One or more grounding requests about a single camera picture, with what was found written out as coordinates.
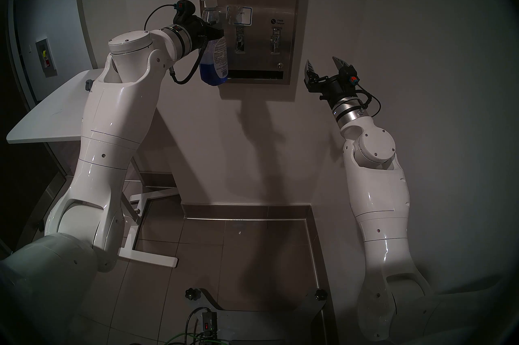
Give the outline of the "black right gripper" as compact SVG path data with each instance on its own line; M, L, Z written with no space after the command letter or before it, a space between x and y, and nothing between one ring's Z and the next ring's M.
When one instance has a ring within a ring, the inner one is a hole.
M334 106L339 101L356 97L356 86L360 78L353 75L353 66L344 60L333 56L332 60L338 70L334 76L320 77L316 74L309 60L306 61L304 69L304 81L310 93L319 93L320 100L325 100L330 106Z

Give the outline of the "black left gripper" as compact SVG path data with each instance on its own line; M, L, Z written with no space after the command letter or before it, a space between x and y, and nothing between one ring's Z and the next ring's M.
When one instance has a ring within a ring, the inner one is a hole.
M184 29L188 34L188 44L185 44L185 52L192 52L204 46L205 37L207 41L219 40L224 36L224 31L210 25L205 25L204 21L196 15L186 15L184 18Z

